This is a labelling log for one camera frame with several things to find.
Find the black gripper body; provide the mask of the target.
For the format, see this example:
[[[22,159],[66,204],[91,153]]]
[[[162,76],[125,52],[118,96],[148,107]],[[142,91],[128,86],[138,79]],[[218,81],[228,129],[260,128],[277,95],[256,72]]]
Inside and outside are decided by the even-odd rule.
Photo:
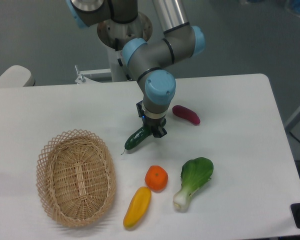
[[[153,113],[146,109],[143,101],[136,104],[138,116],[141,118],[143,125],[147,127],[163,128],[166,125],[166,112]]]

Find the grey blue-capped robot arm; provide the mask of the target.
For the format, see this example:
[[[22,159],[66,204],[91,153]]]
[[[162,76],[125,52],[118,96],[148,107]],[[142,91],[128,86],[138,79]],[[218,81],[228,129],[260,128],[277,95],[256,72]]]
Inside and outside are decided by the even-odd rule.
[[[191,26],[180,0],[153,2],[164,37],[148,43],[136,0],[69,0],[67,6],[81,28],[105,27],[110,46],[119,51],[129,76],[137,82],[143,99],[137,104],[143,126],[156,138],[167,132],[164,120],[175,95],[175,77],[166,68],[194,57],[205,49],[205,36]]]

